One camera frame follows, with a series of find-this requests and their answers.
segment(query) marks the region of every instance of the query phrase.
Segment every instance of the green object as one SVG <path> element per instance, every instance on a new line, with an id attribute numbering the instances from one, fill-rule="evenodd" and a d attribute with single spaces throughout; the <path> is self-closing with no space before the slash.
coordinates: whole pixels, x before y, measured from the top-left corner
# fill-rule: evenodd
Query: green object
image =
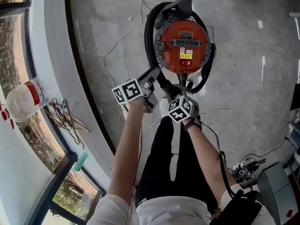
<path id="1" fill-rule="evenodd" d="M 73 167 L 73 171 L 76 173 L 78 172 L 81 167 L 83 166 L 83 163 L 88 158 L 88 154 L 86 152 L 83 152 L 82 155 L 78 158 L 77 162 L 75 163 L 75 166 Z"/>

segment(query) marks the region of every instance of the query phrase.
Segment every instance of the vacuum hose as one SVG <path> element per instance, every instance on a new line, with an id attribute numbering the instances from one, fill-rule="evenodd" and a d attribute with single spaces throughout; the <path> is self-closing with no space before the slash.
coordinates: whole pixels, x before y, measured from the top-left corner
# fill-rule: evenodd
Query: vacuum hose
<path id="1" fill-rule="evenodd" d="M 146 26 L 145 26 L 145 34 L 144 34 L 144 42 L 145 42 L 145 50 L 146 50 L 146 55 L 149 61 L 149 66 L 150 68 L 156 68 L 159 67 L 159 63 L 156 57 L 155 49 L 154 49 L 154 43 L 153 43 L 153 31 L 154 31 L 154 24 L 156 17 L 158 14 L 161 12 L 161 10 L 170 2 L 162 2 L 158 5 L 156 5 L 151 12 L 148 15 Z M 196 23 L 198 23 L 201 27 L 204 28 L 204 30 L 207 32 L 207 29 L 201 20 L 201 18 L 193 11 L 192 16 Z M 216 46 L 214 44 L 211 44 L 211 53 L 210 53 L 210 58 L 207 61 L 207 63 L 203 66 L 202 72 L 201 72 L 201 77 L 202 80 L 201 82 L 193 89 L 190 90 L 192 94 L 197 93 L 198 91 L 201 90 L 201 88 L 205 85 L 208 76 L 210 75 L 210 70 L 211 66 L 214 60 L 216 52 Z M 173 87 L 171 82 L 166 79 L 164 74 L 161 72 L 157 78 L 158 83 L 160 84 L 160 87 L 162 89 L 164 88 L 171 88 Z"/>

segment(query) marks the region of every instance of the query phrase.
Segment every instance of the concrete floor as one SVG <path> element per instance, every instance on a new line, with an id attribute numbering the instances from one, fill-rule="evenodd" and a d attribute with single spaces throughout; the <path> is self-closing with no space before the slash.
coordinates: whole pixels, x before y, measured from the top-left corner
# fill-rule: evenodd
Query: concrete floor
<path id="1" fill-rule="evenodd" d="M 147 1 L 158 4 L 166 0 Z M 286 124 L 293 117 L 289 111 L 290 95 L 297 81 L 300 41 L 295 20 L 289 18 L 287 13 L 300 11 L 299 1 L 193 0 L 195 12 L 206 26 L 214 28 L 217 45 L 217 56 L 210 77 L 205 89 L 197 94 L 197 100 L 201 113 L 232 108 L 241 114 L 242 132 L 233 148 L 239 161 L 248 153 L 257 154 L 266 145 L 283 114 L 269 145 L 261 154 L 279 146 L 286 134 Z M 121 108 L 111 92 L 113 84 L 104 71 L 102 59 L 120 37 L 139 24 L 139 5 L 140 0 L 71 0 L 85 73 L 115 146 L 123 128 L 119 122 Z M 117 84 L 138 77 L 148 67 L 143 40 L 148 13 L 149 10 L 143 6 L 142 26 L 120 41 L 105 59 L 107 69 Z M 263 57 L 265 66 L 262 83 Z M 177 83 L 175 74 L 166 70 L 163 72 L 171 82 Z M 160 99 L 163 91 L 158 84 L 156 88 L 155 94 Z M 153 115 L 145 115 L 144 126 L 151 125 L 158 117 L 157 106 Z M 236 161 L 231 147 L 240 129 L 240 118 L 233 112 L 214 112 L 203 116 L 202 120 L 217 133 L 221 149 L 227 156 L 228 167 L 232 167 Z M 158 125 L 159 122 L 144 130 L 138 177 L 150 153 Z M 178 130 L 179 125 L 176 125 L 172 144 L 174 153 L 179 151 Z M 216 145 L 213 134 L 205 128 L 203 131 Z M 293 147 L 286 143 L 265 157 L 267 162 L 262 168 L 277 161 L 285 162 L 292 153 Z M 176 170 L 176 157 L 170 167 L 172 176 Z"/>

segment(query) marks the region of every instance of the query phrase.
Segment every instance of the forearm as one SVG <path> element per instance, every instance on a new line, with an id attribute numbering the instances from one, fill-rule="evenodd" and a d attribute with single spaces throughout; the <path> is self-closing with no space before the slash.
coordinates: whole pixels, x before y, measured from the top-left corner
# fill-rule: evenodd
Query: forearm
<path id="1" fill-rule="evenodd" d="M 130 206 L 139 152 L 143 109 L 131 106 L 115 154 L 112 181 L 107 191 L 122 197 Z"/>
<path id="2" fill-rule="evenodd" d="M 193 142 L 198 162 L 203 171 L 205 179 L 216 200 L 220 203 L 221 197 L 226 191 L 220 166 L 220 154 L 197 126 L 190 127 L 188 129 L 188 133 Z M 229 185 L 231 186 L 235 184 L 236 182 L 229 173 L 228 169 L 225 171 Z"/>

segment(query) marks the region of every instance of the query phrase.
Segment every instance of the white shirt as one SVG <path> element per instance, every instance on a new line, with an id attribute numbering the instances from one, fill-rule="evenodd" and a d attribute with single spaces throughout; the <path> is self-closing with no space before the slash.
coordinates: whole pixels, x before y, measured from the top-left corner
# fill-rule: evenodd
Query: white shirt
<path id="1" fill-rule="evenodd" d="M 242 189 L 238 184 L 231 186 L 233 192 Z M 221 198 L 223 210 L 231 198 L 226 191 Z M 182 196 L 153 198 L 140 204 L 136 212 L 140 225 L 207 225 L 211 214 L 204 202 Z M 100 199 L 88 225 L 127 225 L 130 223 L 130 207 L 116 195 Z M 263 206 L 252 225 L 274 225 L 274 219 Z"/>

